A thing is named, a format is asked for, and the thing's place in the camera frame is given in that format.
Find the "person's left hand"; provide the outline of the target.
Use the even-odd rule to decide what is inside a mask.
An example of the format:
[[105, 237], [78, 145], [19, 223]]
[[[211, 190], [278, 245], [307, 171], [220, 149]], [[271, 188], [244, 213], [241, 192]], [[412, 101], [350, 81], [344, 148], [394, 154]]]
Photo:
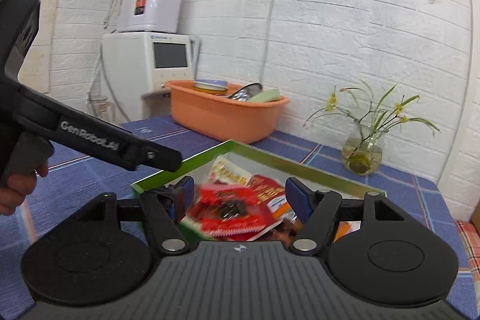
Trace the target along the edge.
[[37, 185], [37, 177], [45, 178], [48, 174], [48, 162], [42, 163], [31, 174], [12, 174], [7, 185], [0, 189], [0, 213], [10, 216], [21, 206], [26, 196], [32, 194]]

